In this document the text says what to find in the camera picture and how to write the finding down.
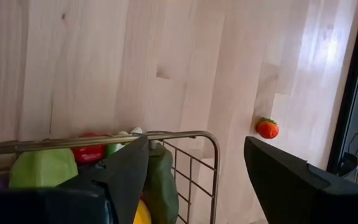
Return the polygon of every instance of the wooden floor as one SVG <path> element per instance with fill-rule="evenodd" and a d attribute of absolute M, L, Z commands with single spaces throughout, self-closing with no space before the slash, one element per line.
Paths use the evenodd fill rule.
<path fill-rule="evenodd" d="M 217 223 L 257 222 L 245 136 L 271 117 L 325 168 L 357 26 L 358 0 L 0 0 L 0 141 L 208 130 Z"/>

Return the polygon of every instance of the black plastic part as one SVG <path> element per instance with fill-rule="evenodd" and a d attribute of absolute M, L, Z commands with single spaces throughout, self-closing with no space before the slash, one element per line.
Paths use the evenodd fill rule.
<path fill-rule="evenodd" d="M 100 186 L 110 202 L 113 223 L 133 223 L 146 179 L 148 143 L 142 136 L 59 187 L 90 190 L 93 185 Z"/>
<path fill-rule="evenodd" d="M 132 224 L 148 160 L 142 136 L 58 187 L 0 190 L 0 223 Z"/>
<path fill-rule="evenodd" d="M 338 176 L 342 177 L 350 173 L 352 170 L 354 170 L 357 167 L 357 164 L 358 164 L 358 158 L 351 153 L 345 152 L 341 159 L 341 164 L 338 170 Z"/>
<path fill-rule="evenodd" d="M 253 137 L 244 157 L 270 224 L 358 223 L 358 185 Z"/>
<path fill-rule="evenodd" d="M 104 190 L 0 191 L 0 223 L 106 223 Z"/>

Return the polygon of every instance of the wire basket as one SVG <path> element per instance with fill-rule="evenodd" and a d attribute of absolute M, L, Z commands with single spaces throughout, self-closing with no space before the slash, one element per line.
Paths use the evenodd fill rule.
<path fill-rule="evenodd" d="M 211 199 L 211 211 L 209 217 L 209 223 L 215 224 L 216 216 L 216 202 L 217 202 L 217 192 L 218 192 L 218 171 L 219 171 L 219 144 L 216 138 L 209 132 L 206 131 L 185 131 L 185 132 L 161 132 L 154 131 L 145 134 L 149 141 L 160 141 L 164 146 L 171 147 L 174 153 L 174 162 L 173 162 L 173 175 L 175 180 L 177 176 L 180 175 L 183 178 L 189 181 L 188 186 L 188 195 L 183 195 L 178 193 L 178 196 L 182 198 L 186 203 L 187 216 L 183 217 L 179 214 L 179 219 L 184 223 L 190 222 L 190 209 L 191 209 L 191 197 L 192 197 L 192 186 L 195 186 L 196 189 L 200 189 Z M 129 136 L 111 136 L 111 137 L 95 137 L 95 138 L 74 138 L 74 139 L 46 139 L 43 141 L 12 141 L 12 142 L 2 142 L 0 143 L 0 155 L 3 154 L 14 154 L 15 159 L 22 152 L 28 151 L 41 151 L 49 149 L 61 149 L 61 148 L 72 148 L 80 146 L 95 146 L 101 144 L 116 144 L 116 143 L 127 143 L 137 139 L 139 135 L 129 135 Z M 197 138 L 204 137 L 211 141 L 214 148 L 214 166 L 211 166 L 201 159 L 191 155 L 183 149 L 180 149 L 173 144 L 167 142 L 169 139 L 183 139 L 183 138 Z M 186 175 L 184 172 L 178 170 L 178 154 L 183 154 L 186 157 L 190 158 L 190 171 Z M 194 162 L 198 162 L 200 166 L 207 168 L 213 172 L 213 182 L 212 182 L 212 192 L 202 187 L 199 183 L 195 181 L 195 178 L 192 174 L 192 169 Z M 0 169 L 0 172 L 7 172 L 10 169 L 10 166 Z"/>

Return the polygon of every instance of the red strawberry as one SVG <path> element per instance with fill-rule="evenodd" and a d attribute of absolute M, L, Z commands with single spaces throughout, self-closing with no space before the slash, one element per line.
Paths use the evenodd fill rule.
<path fill-rule="evenodd" d="M 278 135 L 278 125 L 272 119 L 262 118 L 256 125 L 256 131 L 265 139 L 273 139 Z"/>

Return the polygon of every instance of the plastic fruit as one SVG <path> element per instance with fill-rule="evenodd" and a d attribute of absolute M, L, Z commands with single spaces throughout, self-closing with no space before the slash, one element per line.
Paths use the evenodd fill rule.
<path fill-rule="evenodd" d="M 86 133 L 81 135 L 80 137 L 101 137 L 105 136 L 102 134 L 96 133 Z M 104 152 L 106 150 L 106 146 L 85 146 L 85 147 L 77 147 L 71 149 L 74 153 L 75 161 L 79 164 L 84 164 L 88 162 L 93 162 L 104 158 Z"/>
<path fill-rule="evenodd" d="M 151 224 L 152 219 L 150 217 L 149 210 L 146 207 L 146 204 L 139 200 L 139 204 L 137 206 L 134 224 Z"/>
<path fill-rule="evenodd" d="M 70 149 L 23 152 L 9 173 L 9 188 L 55 187 L 76 175 Z"/>
<path fill-rule="evenodd" d="M 262 118 L 256 125 L 256 131 L 265 139 L 273 139 L 278 135 L 277 123 L 268 118 Z"/>

